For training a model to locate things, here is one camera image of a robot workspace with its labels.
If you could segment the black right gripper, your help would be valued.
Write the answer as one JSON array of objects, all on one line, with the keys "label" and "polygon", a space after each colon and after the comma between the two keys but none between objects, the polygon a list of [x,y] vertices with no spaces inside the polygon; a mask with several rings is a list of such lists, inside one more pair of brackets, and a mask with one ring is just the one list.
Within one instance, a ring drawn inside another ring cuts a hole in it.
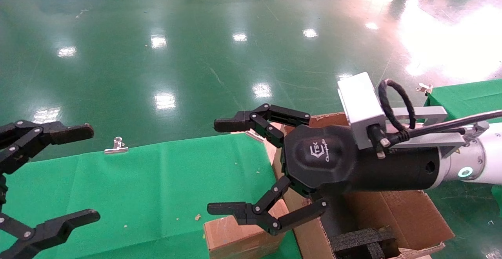
[{"label": "black right gripper", "polygon": [[[309,126],[310,114],[271,104],[238,111],[233,118],[215,119],[219,133],[253,130],[282,148],[282,176],[256,204],[209,203],[210,215],[231,215],[238,225],[258,225],[270,235],[288,232],[319,218],[328,208],[324,198],[276,218],[272,207],[289,187],[302,196],[430,189],[436,182],[440,155],[437,148],[399,148],[379,159],[372,148],[359,149],[349,127]],[[285,137],[271,123],[294,127]]]}]

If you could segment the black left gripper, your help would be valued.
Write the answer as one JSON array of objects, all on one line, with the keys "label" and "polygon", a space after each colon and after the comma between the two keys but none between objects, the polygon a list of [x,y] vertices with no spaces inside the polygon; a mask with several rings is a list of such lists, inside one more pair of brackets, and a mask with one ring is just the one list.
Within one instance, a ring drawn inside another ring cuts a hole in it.
[{"label": "black left gripper", "polygon": [[[61,145],[93,138],[88,124],[65,126],[60,121],[37,124],[18,120],[0,127],[0,173],[13,174],[49,145]],[[7,202],[7,180],[0,175],[0,205]],[[14,236],[13,245],[2,251],[2,259],[33,259],[41,251],[67,242],[74,229],[100,220],[100,214],[85,209],[47,220],[31,228],[1,213],[2,231]]]}]

